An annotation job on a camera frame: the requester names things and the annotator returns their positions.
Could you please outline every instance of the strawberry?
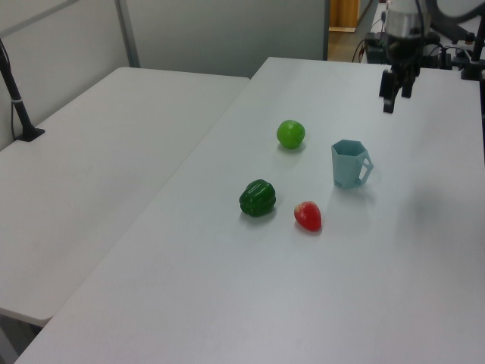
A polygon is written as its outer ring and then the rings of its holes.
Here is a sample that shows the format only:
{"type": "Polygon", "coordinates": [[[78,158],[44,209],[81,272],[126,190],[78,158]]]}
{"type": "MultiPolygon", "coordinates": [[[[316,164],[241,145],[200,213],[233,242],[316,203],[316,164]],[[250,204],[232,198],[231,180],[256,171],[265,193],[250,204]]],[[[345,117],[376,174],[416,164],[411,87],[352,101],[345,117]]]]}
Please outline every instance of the strawberry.
{"type": "Polygon", "coordinates": [[[295,219],[301,226],[310,231],[321,229],[321,213],[313,201],[305,201],[295,207],[295,219]]]}

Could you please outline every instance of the green apple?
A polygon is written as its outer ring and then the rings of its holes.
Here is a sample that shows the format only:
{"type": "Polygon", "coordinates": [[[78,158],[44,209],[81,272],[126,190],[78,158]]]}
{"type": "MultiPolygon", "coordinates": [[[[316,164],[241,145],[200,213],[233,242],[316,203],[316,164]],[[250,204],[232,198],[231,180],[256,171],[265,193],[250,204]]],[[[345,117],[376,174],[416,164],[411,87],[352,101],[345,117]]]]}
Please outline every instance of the green apple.
{"type": "Polygon", "coordinates": [[[298,148],[305,138],[305,128],[298,121],[286,120],[276,132],[281,145],[288,149],[298,148]]]}

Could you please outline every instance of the wall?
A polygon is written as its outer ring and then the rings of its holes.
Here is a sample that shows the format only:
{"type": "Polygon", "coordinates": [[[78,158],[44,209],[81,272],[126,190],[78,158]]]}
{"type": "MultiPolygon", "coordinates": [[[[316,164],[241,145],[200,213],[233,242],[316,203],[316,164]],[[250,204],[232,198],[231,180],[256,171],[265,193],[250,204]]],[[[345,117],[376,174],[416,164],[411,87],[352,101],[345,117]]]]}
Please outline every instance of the wall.
{"type": "Polygon", "coordinates": [[[377,1],[377,0],[359,0],[358,3],[358,19],[360,20],[362,18],[362,15],[364,14],[365,9],[367,6],[372,2],[372,1],[377,1]]]}
{"type": "Polygon", "coordinates": [[[325,0],[125,0],[142,67],[252,77],[269,56],[322,59],[325,0]]]}
{"type": "MultiPolygon", "coordinates": [[[[33,124],[128,65],[114,0],[79,0],[2,41],[33,124]]],[[[10,96],[0,78],[0,149],[9,143],[10,96]]]]}

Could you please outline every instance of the light blue mug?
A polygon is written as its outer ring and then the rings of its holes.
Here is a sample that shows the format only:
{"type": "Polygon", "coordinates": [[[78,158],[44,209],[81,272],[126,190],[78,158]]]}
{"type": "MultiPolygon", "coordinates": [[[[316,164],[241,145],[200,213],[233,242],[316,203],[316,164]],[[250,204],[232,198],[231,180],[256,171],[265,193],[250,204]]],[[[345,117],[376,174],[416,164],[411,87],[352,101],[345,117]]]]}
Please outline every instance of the light blue mug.
{"type": "Polygon", "coordinates": [[[333,184],[342,188],[360,187],[367,182],[374,165],[366,148],[355,140],[332,145],[333,184]],[[366,168],[361,178],[362,169],[366,168]]]}

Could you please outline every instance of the green bell pepper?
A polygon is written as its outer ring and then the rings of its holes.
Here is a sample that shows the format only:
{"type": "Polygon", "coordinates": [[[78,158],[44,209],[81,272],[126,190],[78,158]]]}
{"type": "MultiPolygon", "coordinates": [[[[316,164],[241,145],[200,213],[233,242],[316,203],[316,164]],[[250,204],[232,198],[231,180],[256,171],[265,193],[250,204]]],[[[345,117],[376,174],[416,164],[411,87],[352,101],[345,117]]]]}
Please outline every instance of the green bell pepper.
{"type": "Polygon", "coordinates": [[[239,198],[242,212],[253,218],[269,213],[275,202],[274,188],[265,180],[251,182],[239,198]]]}

